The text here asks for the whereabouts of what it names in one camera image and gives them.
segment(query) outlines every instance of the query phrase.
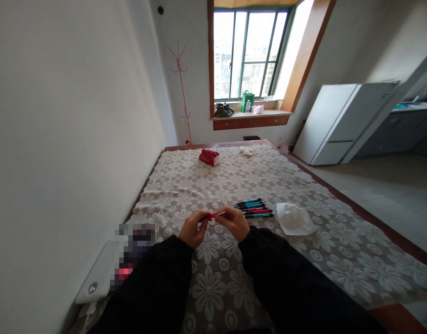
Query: hand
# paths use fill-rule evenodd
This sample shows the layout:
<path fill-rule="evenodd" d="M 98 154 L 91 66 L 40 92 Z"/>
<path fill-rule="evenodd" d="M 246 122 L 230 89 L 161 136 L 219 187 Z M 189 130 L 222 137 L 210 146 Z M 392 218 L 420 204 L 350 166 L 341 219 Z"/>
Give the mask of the hand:
<path fill-rule="evenodd" d="M 222 216 L 217 216 L 221 212 L 226 213 Z M 216 221 L 218 221 L 221 225 L 224 225 L 238 242 L 242 242 L 251 230 L 247 224 L 243 212 L 240 209 L 224 206 L 217 212 L 214 212 L 213 215 L 215 216 Z"/>
<path fill-rule="evenodd" d="M 204 232 L 207 230 L 207 225 L 209 221 L 207 219 L 203 220 L 198 231 L 198 223 L 203 217 L 208 217 L 212 213 L 209 211 L 195 210 L 190 216 L 186 218 L 184 225 L 181 228 L 178 238 L 184 241 L 190 248 L 195 249 L 204 239 Z"/>

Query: wooden drawer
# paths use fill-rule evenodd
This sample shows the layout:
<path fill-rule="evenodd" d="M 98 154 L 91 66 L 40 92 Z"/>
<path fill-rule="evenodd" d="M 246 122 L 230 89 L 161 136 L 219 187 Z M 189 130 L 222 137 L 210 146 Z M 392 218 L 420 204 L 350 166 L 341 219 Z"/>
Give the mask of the wooden drawer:
<path fill-rule="evenodd" d="M 264 117 L 265 125 L 264 126 L 274 126 L 274 125 L 286 125 L 288 122 L 289 116 L 271 116 Z"/>
<path fill-rule="evenodd" d="M 232 128 L 240 128 L 240 120 L 238 119 L 225 119 L 213 122 L 214 130 L 228 130 Z"/>
<path fill-rule="evenodd" d="M 256 128 L 266 126 L 265 117 L 244 118 L 240 119 L 240 128 Z"/>
<path fill-rule="evenodd" d="M 265 117 L 240 117 L 236 119 L 224 119 L 213 122 L 214 130 L 228 130 L 234 128 L 257 128 L 262 126 L 285 125 L 288 115 Z"/>

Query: black sleeve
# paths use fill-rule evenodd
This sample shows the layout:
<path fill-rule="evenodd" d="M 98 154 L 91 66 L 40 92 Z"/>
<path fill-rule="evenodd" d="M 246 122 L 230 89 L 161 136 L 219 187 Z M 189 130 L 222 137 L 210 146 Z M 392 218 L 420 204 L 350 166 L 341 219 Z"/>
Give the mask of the black sleeve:
<path fill-rule="evenodd" d="M 89 333 L 180 332 L 192 253 L 176 236 L 154 245 L 110 298 Z"/>
<path fill-rule="evenodd" d="M 254 291 L 282 333 L 387 333 L 283 238 L 251 226 L 239 243 Z"/>

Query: white tissue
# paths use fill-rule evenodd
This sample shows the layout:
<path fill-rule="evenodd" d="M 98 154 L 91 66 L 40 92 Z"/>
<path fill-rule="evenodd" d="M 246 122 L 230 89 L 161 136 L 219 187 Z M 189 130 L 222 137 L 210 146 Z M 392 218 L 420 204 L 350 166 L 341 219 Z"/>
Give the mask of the white tissue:
<path fill-rule="evenodd" d="M 316 231 L 307 210 L 292 203 L 277 203 L 277 217 L 286 235 L 308 235 Z"/>
<path fill-rule="evenodd" d="M 250 148 L 246 146 L 240 147 L 240 152 L 243 153 L 244 155 L 248 155 L 248 156 L 252 155 L 252 151 L 250 150 Z"/>

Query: lace bedspread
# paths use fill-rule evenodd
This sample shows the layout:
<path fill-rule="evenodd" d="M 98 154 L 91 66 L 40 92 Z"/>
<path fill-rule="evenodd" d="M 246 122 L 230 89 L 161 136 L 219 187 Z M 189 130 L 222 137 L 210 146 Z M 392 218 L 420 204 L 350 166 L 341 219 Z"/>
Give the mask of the lace bedspread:
<path fill-rule="evenodd" d="M 270 145 L 215 148 L 221 163 L 198 160 L 200 149 L 164 152 L 128 224 L 155 224 L 156 241 L 178 235 L 192 210 L 261 197 L 275 211 L 291 202 L 308 210 L 317 230 L 286 236 L 277 217 L 253 218 L 285 238 L 330 280 L 365 308 L 427 299 L 427 266 L 394 245 L 376 226 L 288 161 Z M 253 292 L 231 233 L 215 221 L 192 258 L 192 280 L 182 331 L 225 332 L 268 327 L 271 320 Z"/>

